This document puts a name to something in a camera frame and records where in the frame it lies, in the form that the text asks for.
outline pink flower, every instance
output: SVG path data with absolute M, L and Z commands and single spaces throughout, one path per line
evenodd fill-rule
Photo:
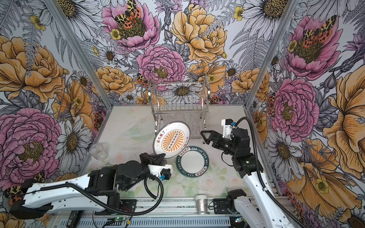
M 50 115 L 23 108 L 0 117 L 0 187 L 21 185 L 44 172 L 45 178 L 58 167 L 57 138 L 61 128 Z
M 294 29 L 294 34 L 289 37 L 290 44 L 287 54 L 281 59 L 281 66 L 289 72 L 294 72 L 298 77 L 306 77 L 312 81 L 319 78 L 337 60 L 340 51 L 336 51 L 342 29 L 338 29 L 338 20 L 333 25 L 331 36 L 323 43 L 313 41 L 310 47 L 305 48 L 303 32 L 306 29 L 316 30 L 321 28 L 325 21 L 313 21 L 313 17 L 305 16 Z
M 141 18 L 133 23 L 132 28 L 126 29 L 124 26 L 118 26 L 118 22 L 114 20 L 115 16 L 125 14 L 127 4 L 110 8 L 103 7 L 101 16 L 103 17 L 104 31 L 112 32 L 111 40 L 117 43 L 117 51 L 120 53 L 133 52 L 137 49 L 144 49 L 158 42 L 160 37 L 160 22 L 158 17 L 152 16 L 146 4 L 141 4 L 136 0 L 137 7 L 141 10 Z
M 318 122 L 319 107 L 315 99 L 316 92 L 305 79 L 285 79 L 275 94 L 272 128 L 284 131 L 293 142 L 304 140 Z
M 178 52 L 165 46 L 150 46 L 136 61 L 139 64 L 139 73 L 147 81 L 153 79 L 156 83 L 177 82 L 185 78 L 183 58 Z M 166 86 L 158 86 L 157 90 L 165 91 Z

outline white daisy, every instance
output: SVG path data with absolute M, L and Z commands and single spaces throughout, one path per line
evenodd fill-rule
M 59 170 L 62 173 L 72 173 L 77 166 L 80 166 L 80 161 L 83 161 L 90 142 L 91 132 L 84 118 L 77 116 L 74 125 L 71 125 L 69 120 L 65 122 L 65 135 L 58 137 L 56 149 L 56 159 L 59 159 Z
M 274 164 L 277 175 L 285 181 L 290 181 L 290 179 L 294 180 L 291 170 L 300 180 L 304 175 L 303 168 L 296 160 L 296 157 L 301 157 L 302 153 L 297 147 L 291 146 L 291 142 L 290 135 L 286 135 L 284 131 L 281 132 L 277 129 L 277 132 L 269 130 L 264 145 L 268 151 L 270 162 Z
M 201 98 L 202 84 L 173 84 L 166 86 L 167 90 L 162 93 L 162 97 L 168 103 L 174 104 L 195 104 Z
M 353 11 L 358 4 L 359 0 L 309 0 L 307 15 L 323 21 L 333 15 L 342 16 L 346 8 Z
M 341 224 L 341 228 L 356 228 L 365 226 L 365 209 L 355 207 L 351 211 L 351 217 Z
M 238 73 L 241 73 L 241 67 L 236 63 L 229 63 L 226 67 L 228 77 L 236 77 Z
M 137 102 L 137 95 L 132 92 L 126 92 L 122 95 L 122 99 L 125 103 L 135 104 Z
M 119 5 L 124 6 L 124 0 L 101 0 L 101 5 L 104 7 L 112 4 L 112 6 L 116 8 L 118 3 Z
M 97 37 L 100 30 L 98 24 L 102 22 L 99 2 L 96 0 L 57 0 L 64 15 L 72 26 L 76 36 L 84 41 L 92 37 Z M 29 6 L 33 9 L 33 14 L 39 17 L 41 24 L 51 25 L 55 37 L 59 36 L 60 28 L 52 17 L 43 0 L 28 0 Z
M 82 70 L 76 74 L 75 79 L 84 87 L 88 87 L 92 84 L 86 72 Z
M 258 31 L 258 37 L 264 37 L 269 40 L 279 26 L 279 21 L 284 13 L 288 0 L 245 0 L 243 4 L 242 17 L 247 19 L 243 30 L 251 30 L 250 36 Z M 298 20 L 303 17 L 305 12 L 303 5 L 299 5 L 300 9 L 295 12 L 292 20 Z
M 256 97 L 254 97 L 252 100 L 251 106 L 250 106 L 251 112 L 252 113 L 257 112 L 259 107 L 260 107 L 260 102 L 258 101 L 258 99 Z
M 99 58 L 108 64 L 114 63 L 116 58 L 116 51 L 112 46 L 106 46 L 99 49 Z

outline black cable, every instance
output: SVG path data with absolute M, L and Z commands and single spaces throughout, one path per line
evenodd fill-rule
M 256 139 L 255 139 L 255 133 L 253 131 L 253 126 L 252 123 L 250 121 L 249 118 L 247 117 L 242 117 L 241 119 L 239 119 L 236 124 L 234 125 L 235 127 L 238 126 L 238 124 L 243 121 L 246 120 L 250 126 L 250 131 L 251 131 L 251 138 L 252 138 L 252 147 L 253 147 L 253 153 L 255 156 L 255 163 L 256 163 L 256 173 L 257 173 L 257 177 L 260 181 L 260 184 L 262 186 L 262 188 L 266 188 L 266 185 L 264 183 L 264 181 L 262 180 L 261 177 L 261 172 L 260 172 L 260 166 L 258 164 L 260 164 L 259 160 L 258 160 L 258 154 L 257 154 L 257 145 L 256 145 Z M 304 226 L 303 223 L 301 223 L 292 213 L 290 213 L 279 201 L 277 201 L 277 199 L 271 194 L 271 192 L 269 190 L 265 190 L 265 192 L 268 194 L 268 196 L 274 201 L 274 203 L 276 205 L 279 206 L 279 208 L 281 208 L 287 215 L 289 215 L 290 218 L 292 218 L 298 225 L 300 225 L 302 228 L 306 228 Z
M 92 212 L 92 223 L 94 224 L 94 226 L 95 226 L 96 228 L 98 228 L 98 227 L 96 226 L 96 224 L 95 224 L 95 221 L 94 221 L 94 212 Z
M 209 209 L 209 210 L 213 210 L 213 209 L 214 209 L 214 208 L 213 208 L 213 209 L 211 209 L 211 208 L 210 208 L 210 204 L 211 204 L 211 203 L 213 203 L 213 201 L 211 201 L 211 202 L 209 203 L 209 205 L 208 205 L 208 209 Z
M 110 220 L 109 222 L 106 222 L 102 228 L 106 227 L 107 225 L 115 223 L 115 220 Z
M 147 179 L 148 179 L 148 176 L 145 177 L 145 180 L 143 181 L 143 184 L 145 185 L 145 189 L 146 189 L 146 192 L 148 193 L 148 195 L 150 195 L 150 197 L 152 197 L 154 200 L 157 199 L 157 196 L 155 196 L 147 187 Z
M 228 166 L 233 167 L 233 165 L 230 165 L 230 164 L 228 164 L 227 162 L 225 162 L 225 161 L 223 160 L 223 154 L 224 154 L 224 152 L 222 152 L 222 154 L 220 155 L 220 158 L 222 159 L 222 161 L 223 161 L 225 164 L 227 164 Z
M 77 185 L 74 185 L 72 183 L 64 183 L 61 185 L 54 185 L 54 186 L 49 186 L 49 187 L 43 187 L 41 188 L 39 191 L 47 191 L 47 190 L 53 190 L 53 189 L 59 189 L 59 188 L 73 188 L 76 191 L 80 192 L 82 195 L 86 196 L 88 199 L 90 199 L 91 201 L 95 202 L 96 204 L 98 204 L 99 206 L 107 209 L 108 211 L 114 212 L 114 213 L 119 213 L 121 215 L 128 215 L 128 216 L 138 216 L 138 215 L 144 215 L 147 214 L 151 211 L 153 211 L 162 201 L 162 197 L 164 196 L 164 186 L 162 185 L 162 182 L 160 181 L 160 179 L 154 175 L 149 175 L 149 178 L 154 179 L 158 182 L 159 186 L 161 187 L 161 195 L 158 198 L 157 202 L 155 203 L 155 205 L 153 205 L 151 208 L 141 211 L 141 212 L 126 212 L 124 210 L 120 210 L 117 209 L 113 206 L 110 206 L 108 204 L 105 204 L 104 202 L 98 200 L 95 196 L 93 196 L 91 193 L 85 191 L 84 189 L 80 188 Z
M 124 228 L 127 228 L 129 226 L 129 224 L 131 223 L 131 220 L 132 220 L 132 217 L 133 216 L 130 216 L 129 219 L 127 220 L 127 224 Z

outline stainless steel dish rack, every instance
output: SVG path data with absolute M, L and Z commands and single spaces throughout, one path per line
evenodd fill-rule
M 166 87 L 169 92 L 157 90 L 159 87 Z M 176 93 L 178 89 L 193 92 L 180 96 Z M 201 138 L 200 131 L 207 128 L 205 113 L 210 100 L 210 85 L 206 77 L 198 82 L 155 83 L 150 80 L 148 97 L 155 120 L 155 134 L 168 123 L 182 121 L 190 128 L 191 139 Z

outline white plate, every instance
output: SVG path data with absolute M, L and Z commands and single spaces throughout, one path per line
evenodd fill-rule
M 171 122 L 161 128 L 156 135 L 153 141 L 153 152 L 166 154 L 164 159 L 171 159 L 185 149 L 189 140 L 189 126 L 180 121 Z

